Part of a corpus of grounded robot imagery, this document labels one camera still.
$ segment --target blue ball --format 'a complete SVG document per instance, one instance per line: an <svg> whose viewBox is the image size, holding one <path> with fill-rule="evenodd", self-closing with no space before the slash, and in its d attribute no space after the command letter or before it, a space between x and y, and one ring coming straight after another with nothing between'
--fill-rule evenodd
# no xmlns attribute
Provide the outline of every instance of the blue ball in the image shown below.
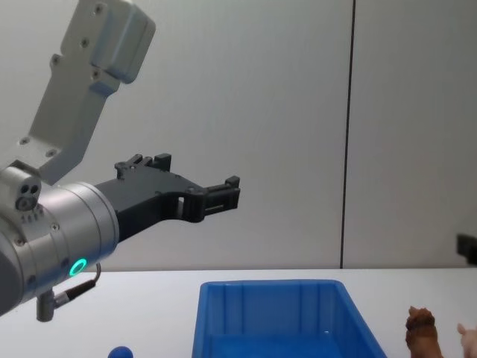
<svg viewBox="0 0 477 358"><path fill-rule="evenodd" d="M133 358L133 352L128 347L114 348L107 358Z"/></svg>

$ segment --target silver cylindrical joint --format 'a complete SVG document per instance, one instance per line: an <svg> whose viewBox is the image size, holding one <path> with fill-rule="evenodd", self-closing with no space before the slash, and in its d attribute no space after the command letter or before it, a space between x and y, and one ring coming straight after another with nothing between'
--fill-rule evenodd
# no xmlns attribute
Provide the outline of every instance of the silver cylindrical joint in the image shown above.
<svg viewBox="0 0 477 358"><path fill-rule="evenodd" d="M0 315L101 261L119 240L113 207L87 183L44 191L19 222L0 218L0 292L16 288L0 295Z"/></svg>

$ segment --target brown object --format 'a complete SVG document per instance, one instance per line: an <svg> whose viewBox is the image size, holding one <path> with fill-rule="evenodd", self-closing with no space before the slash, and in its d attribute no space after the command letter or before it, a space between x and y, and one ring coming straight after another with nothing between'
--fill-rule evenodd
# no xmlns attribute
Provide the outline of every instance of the brown object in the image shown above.
<svg viewBox="0 0 477 358"><path fill-rule="evenodd" d="M411 307L405 327L408 329L405 342L411 351L411 358L443 358L431 311Z"/></svg>

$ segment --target cable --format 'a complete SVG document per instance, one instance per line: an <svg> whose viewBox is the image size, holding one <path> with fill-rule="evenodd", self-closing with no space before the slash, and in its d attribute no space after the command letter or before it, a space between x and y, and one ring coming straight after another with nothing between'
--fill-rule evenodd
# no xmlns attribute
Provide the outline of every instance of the cable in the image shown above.
<svg viewBox="0 0 477 358"><path fill-rule="evenodd" d="M75 298L81 296L83 293L88 292L90 289L96 287L96 283L101 276L101 264L96 264L96 276L93 280L88 280L83 282L71 289L67 289L65 292L61 292L59 295L54 297L55 308L60 308L61 306L73 301Z"/></svg>
<svg viewBox="0 0 477 358"><path fill-rule="evenodd" d="M98 282L100 276L101 276L101 264L97 263L96 264L96 276L95 276L94 281Z"/></svg>

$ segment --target black vertical line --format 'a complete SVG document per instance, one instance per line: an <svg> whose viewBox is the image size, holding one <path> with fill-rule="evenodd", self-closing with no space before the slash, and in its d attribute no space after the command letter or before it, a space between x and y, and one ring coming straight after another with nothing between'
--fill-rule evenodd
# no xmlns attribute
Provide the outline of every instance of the black vertical line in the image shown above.
<svg viewBox="0 0 477 358"><path fill-rule="evenodd" d="M355 19L356 19L356 0L353 0L353 11L352 11L352 20L351 20L350 70L348 72L348 103L347 103L347 111L346 111L346 139L344 141L344 175L343 175L343 205L341 208L340 269L343 268L343 256L344 256L344 215L346 214L346 184L347 184L347 176L348 176L348 142L350 137L351 79L353 76Z"/></svg>

